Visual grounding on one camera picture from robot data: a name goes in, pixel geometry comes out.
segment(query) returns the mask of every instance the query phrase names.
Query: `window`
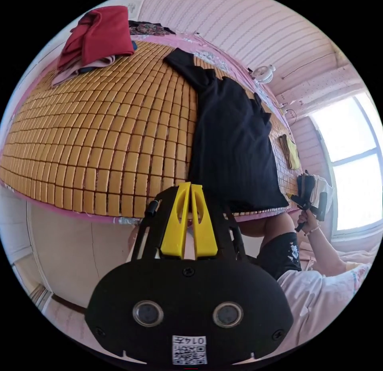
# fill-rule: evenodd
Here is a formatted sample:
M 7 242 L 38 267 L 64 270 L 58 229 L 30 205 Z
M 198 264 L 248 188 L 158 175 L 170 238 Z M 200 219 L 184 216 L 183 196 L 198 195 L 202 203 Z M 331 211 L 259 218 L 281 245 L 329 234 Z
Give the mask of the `window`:
M 311 118 L 333 178 L 333 235 L 374 227 L 383 218 L 383 126 L 369 95 L 349 97 Z

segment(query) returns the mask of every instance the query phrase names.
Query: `window frame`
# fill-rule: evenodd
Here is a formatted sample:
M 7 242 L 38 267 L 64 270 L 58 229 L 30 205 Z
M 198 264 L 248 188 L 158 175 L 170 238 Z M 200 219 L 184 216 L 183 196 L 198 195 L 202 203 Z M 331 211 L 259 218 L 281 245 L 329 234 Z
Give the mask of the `window frame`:
M 367 94 L 370 101 L 372 101 L 371 97 L 369 96 L 369 93 L 368 92 L 365 92 L 365 93 Z M 370 132 L 371 132 L 373 139 L 374 139 L 374 142 L 375 142 L 375 147 L 373 149 L 367 150 L 364 153 L 356 154 L 356 155 L 351 156 L 349 158 L 344 158 L 344 159 L 332 162 L 330 159 L 330 155 L 329 155 L 329 152 L 327 150 L 327 146 L 325 144 L 323 135 L 322 135 L 322 133 L 319 129 L 319 126 L 317 125 L 317 123 L 313 117 L 313 113 L 309 115 L 309 117 L 310 117 L 310 119 L 311 119 L 311 121 L 315 127 L 315 130 L 316 130 L 316 132 L 320 138 L 321 146 L 323 149 L 323 153 L 324 153 L 325 160 L 327 162 L 330 177 L 331 177 L 332 187 L 334 189 L 334 196 L 333 196 L 333 201 L 332 201 L 332 207 L 333 207 L 332 237 L 336 238 L 336 239 L 345 238 L 345 237 L 357 238 L 361 234 L 366 234 L 369 232 L 370 233 L 376 233 L 377 231 L 379 231 L 381 229 L 382 224 L 383 224 L 383 216 L 382 216 L 382 219 L 380 219 L 379 221 L 376 221 L 374 223 L 370 223 L 370 224 L 363 226 L 363 227 L 355 227 L 355 228 L 351 228 L 351 229 L 347 229 L 347 230 L 338 230 L 338 196 L 337 196 L 334 167 L 343 165 L 345 163 L 354 162 L 354 161 L 357 161 L 358 159 L 362 159 L 362 158 L 369 157 L 371 155 L 376 154 L 377 158 L 378 158 L 378 162 L 379 162 L 380 174 L 381 174 L 381 179 L 382 179 L 382 183 L 383 183 L 383 153 L 382 153 L 383 147 L 380 146 L 380 144 L 379 144 L 375 130 L 374 130 L 374 128 L 370 122 L 370 119 L 368 118 L 366 111 L 364 110 L 364 108 L 362 107 L 362 105 L 360 104 L 360 102 L 358 101 L 356 96 L 352 96 L 352 99 L 355 101 L 355 103 L 358 106 L 359 110 L 361 111 L 365 121 L 367 122 L 367 125 L 370 129 Z

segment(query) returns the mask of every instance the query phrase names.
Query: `hand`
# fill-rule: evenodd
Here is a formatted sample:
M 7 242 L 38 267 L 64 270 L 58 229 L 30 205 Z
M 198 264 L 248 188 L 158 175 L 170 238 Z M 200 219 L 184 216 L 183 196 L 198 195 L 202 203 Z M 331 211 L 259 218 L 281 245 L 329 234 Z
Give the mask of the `hand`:
M 302 231 L 308 233 L 318 226 L 314 214 L 310 210 L 302 211 L 298 217 L 298 223 L 304 223 Z

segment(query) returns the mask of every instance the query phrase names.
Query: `white shirt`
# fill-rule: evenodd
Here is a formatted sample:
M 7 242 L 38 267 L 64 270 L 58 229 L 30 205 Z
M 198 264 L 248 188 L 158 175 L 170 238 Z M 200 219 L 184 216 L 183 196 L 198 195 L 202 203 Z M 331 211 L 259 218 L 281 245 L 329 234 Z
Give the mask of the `white shirt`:
M 371 264 L 352 264 L 355 268 L 326 277 L 318 271 L 285 272 L 278 283 L 285 292 L 294 323 L 284 341 L 266 359 L 307 342 L 327 328 L 358 291 Z

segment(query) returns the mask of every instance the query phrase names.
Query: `black shirt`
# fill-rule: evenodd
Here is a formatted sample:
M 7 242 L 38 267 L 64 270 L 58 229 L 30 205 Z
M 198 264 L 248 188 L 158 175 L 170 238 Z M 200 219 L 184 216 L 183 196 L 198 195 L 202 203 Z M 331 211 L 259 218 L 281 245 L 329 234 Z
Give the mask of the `black shirt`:
M 269 139 L 270 114 L 259 96 L 249 99 L 239 83 L 195 66 L 193 54 L 181 49 L 164 61 L 198 95 L 188 181 L 214 193 L 232 212 L 287 207 Z

